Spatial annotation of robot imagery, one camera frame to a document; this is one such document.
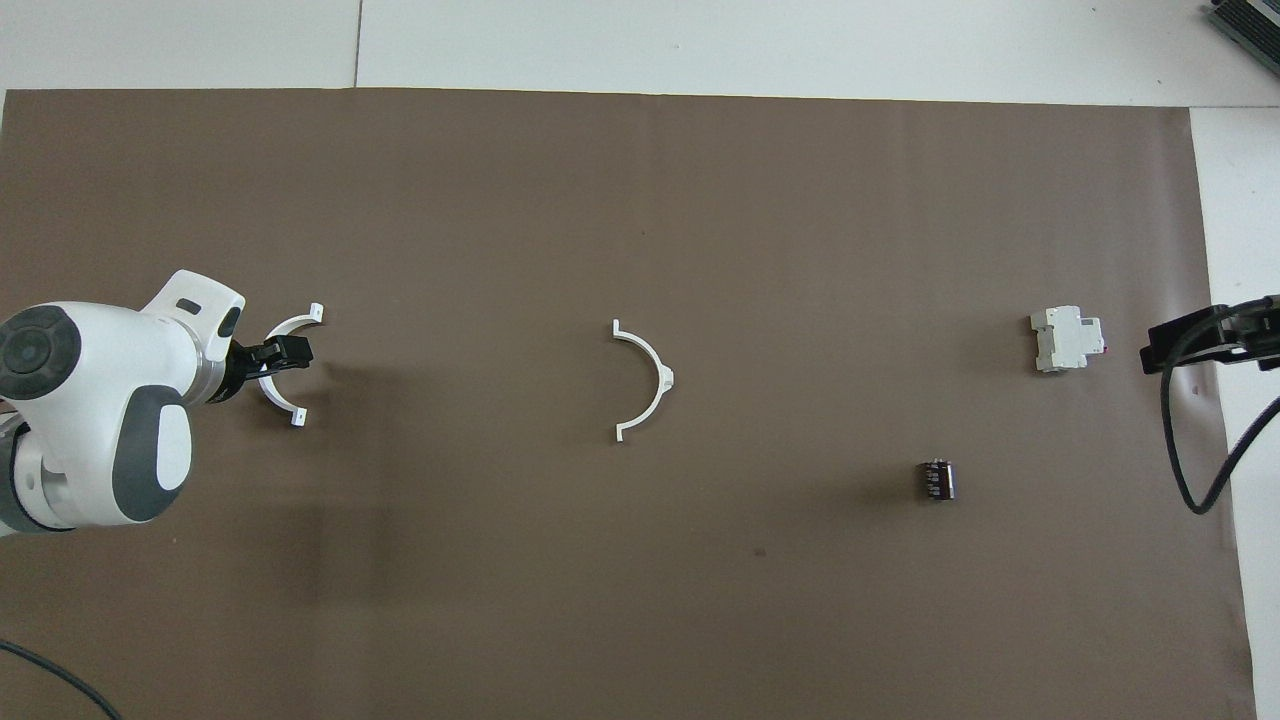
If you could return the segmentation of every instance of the white plastic bracket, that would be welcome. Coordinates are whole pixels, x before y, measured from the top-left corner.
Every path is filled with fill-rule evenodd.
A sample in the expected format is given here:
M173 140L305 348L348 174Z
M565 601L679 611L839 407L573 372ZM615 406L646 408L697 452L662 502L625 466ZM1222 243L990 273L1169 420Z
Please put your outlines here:
M644 413L636 415L626 423L617 424L618 442L622 442L622 430L628 430L648 420L649 415L653 415L653 411L658 409L658 404L662 402L662 396L676 386L676 372L662 364L662 359L658 357L658 351L654 350L652 345L645 342L643 337L623 332L617 318L613 319L613 340L625 340L640 346L640 350L644 350L645 355L653 360L654 368L658 369L658 392L653 395L653 402L649 404L649 407L646 407Z
M317 325L323 322L324 322L324 305L320 305L319 302L312 302L310 313L307 313L306 315L294 315L288 320L284 320L279 325L275 325L275 329L266 333L266 337L274 337L278 334L293 334L296 331L301 328L305 328L307 325ZM291 425L293 425L294 428L301 428L302 425L307 424L307 409L298 407L297 405L289 402L288 400L284 400L284 396L280 395L280 391L275 388L275 378L270 375L265 378L259 378L257 387L262 388L262 393L266 395L266 398L270 400L276 407L292 415L292 418L289 419Z

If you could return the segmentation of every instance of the white floor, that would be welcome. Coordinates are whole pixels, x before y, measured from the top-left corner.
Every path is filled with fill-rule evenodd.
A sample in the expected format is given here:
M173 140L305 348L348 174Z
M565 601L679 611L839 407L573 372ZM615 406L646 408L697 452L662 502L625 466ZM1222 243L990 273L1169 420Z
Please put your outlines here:
M1198 0L0 0L0 88L485 87L1194 108L1215 301L1280 292L1280 78ZM1236 437L1280 373L1221 374ZM1280 430L1234 480L1280 719Z

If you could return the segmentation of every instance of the cable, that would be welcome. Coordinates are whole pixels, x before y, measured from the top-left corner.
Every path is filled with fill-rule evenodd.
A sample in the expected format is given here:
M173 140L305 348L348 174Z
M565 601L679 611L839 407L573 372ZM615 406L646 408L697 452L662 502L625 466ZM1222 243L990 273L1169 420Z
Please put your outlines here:
M1213 507L1217 502L1217 497L1222 495L1222 489L1226 483L1231 479L1231 473L1235 466L1240 462L1240 457L1244 452L1249 450L1253 441L1262 433L1262 429L1267 427L1277 414L1280 414L1280 397L1275 398L1271 405L1267 405L1266 410L1258 415L1240 439L1231 448L1231 452L1226 456L1226 461L1219 468L1217 475L1213 477L1213 483L1210 486L1208 492L1204 495L1204 500L1196 502L1192 497L1190 488L1187 487L1187 478L1183 475L1183 464L1178 459L1178 441L1174 438L1174 420L1170 411L1170 398L1169 398L1169 384L1174 377L1174 368L1178 363L1183 360L1183 354L1190 347L1193 342L1199 340L1206 332L1208 332L1213 325L1221 323L1228 318L1235 318L1240 315L1251 315L1253 313L1270 310L1276 302L1276 296L1267 296L1261 300L1251 300L1249 302L1242 302L1239 305L1233 305L1213 313L1208 318L1196 323L1187 329L1178 341L1174 342L1172 348L1169 351L1169 356L1165 360L1164 372L1160 375L1160 415L1165 425L1165 447L1169 450L1169 465L1174 470L1174 479L1178 480L1178 492L1183 496L1183 502L1192 512L1197 515L1203 515Z
M58 678L61 678L64 682L67 682L67 684L84 693L91 701L93 701L93 705L101 707L102 712L105 712L108 717L110 717L111 720L120 720L120 714L116 712L114 707L111 707L110 702L106 702L106 698L102 697L101 693L95 691L84 680L81 680L76 675L72 675L70 671L63 667L61 665L58 665L52 660L49 660L36 652L32 652L22 647L20 644L12 643L9 641L0 641L0 650L17 655L18 657L26 660L27 662L31 662L32 665L40 667L41 670L47 670L49 673L52 673Z

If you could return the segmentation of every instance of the gray joint cap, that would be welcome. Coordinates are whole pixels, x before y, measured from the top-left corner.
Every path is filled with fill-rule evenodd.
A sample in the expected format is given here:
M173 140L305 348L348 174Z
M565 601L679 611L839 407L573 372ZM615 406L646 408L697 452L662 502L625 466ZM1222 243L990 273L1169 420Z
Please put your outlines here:
M0 397L36 400L58 389L79 360L79 328L61 307L37 305L0 325Z

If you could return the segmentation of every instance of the curved white part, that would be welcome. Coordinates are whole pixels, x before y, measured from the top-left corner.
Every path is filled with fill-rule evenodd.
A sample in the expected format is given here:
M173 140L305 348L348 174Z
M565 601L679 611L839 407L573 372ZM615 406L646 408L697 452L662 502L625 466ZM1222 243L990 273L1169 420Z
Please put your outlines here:
M662 402L662 396L666 395L668 389L675 387L676 373L671 368L662 364L662 359L658 357L658 351L654 350L652 345L645 342L643 337L623 332L617 318L613 319L613 340L625 340L639 345L640 350L645 351L645 355L653 360L653 365L658 369L658 392L653 395L653 402L649 404L649 407L646 407L644 413L636 415L634 419L617 424L618 442L622 442L622 430L628 430L640 423L644 423L649 419L649 415L653 415L653 411L658 409L658 404Z
M306 315L294 315L293 318L284 320L279 325L275 325L275 329L266 333L266 337L273 337L278 334L292 334L294 331L300 328L305 328L307 325L316 325L323 322L324 322L324 305L320 305L319 302L312 302L310 313L307 313ZM288 400L284 400L284 396L280 395L280 391L275 388L275 378L270 375L265 378L259 378L257 387L262 388L262 392L266 395L266 398L270 400L273 404L275 404L276 407L284 410L285 413L291 413L293 415L293 418L289 420L289 424L292 424L294 428L301 428L302 425L307 424L307 409L298 407L297 405L289 402Z

